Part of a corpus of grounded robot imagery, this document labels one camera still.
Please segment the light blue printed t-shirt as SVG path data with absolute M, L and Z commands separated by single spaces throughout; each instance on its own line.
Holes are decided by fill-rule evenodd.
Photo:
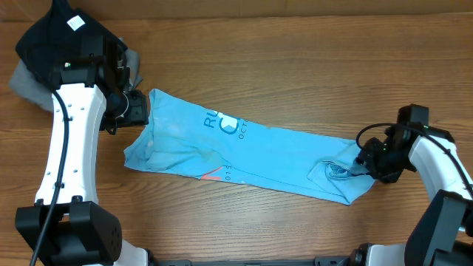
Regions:
M 149 94 L 149 124 L 125 149 L 125 166 L 198 180 L 253 185 L 350 205 L 375 180 L 353 140 L 268 127 Z

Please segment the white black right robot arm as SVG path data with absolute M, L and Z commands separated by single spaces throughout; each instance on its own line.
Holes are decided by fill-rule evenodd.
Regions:
M 405 170 L 418 172 L 431 202 L 406 244 L 363 244 L 347 265 L 471 265 L 472 245 L 456 237 L 472 235 L 472 180 L 452 136 L 419 122 L 383 126 L 386 140 L 368 140 L 357 162 L 383 183 L 396 182 Z

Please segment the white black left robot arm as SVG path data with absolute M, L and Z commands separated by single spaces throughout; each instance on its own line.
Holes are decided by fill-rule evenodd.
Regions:
M 16 211 L 31 265 L 153 265 L 151 251 L 123 238 L 119 219 L 100 207 L 95 168 L 101 131 L 148 123 L 142 92 L 129 90 L 124 53 L 88 52 L 58 62 L 49 88 L 53 125 L 35 202 Z

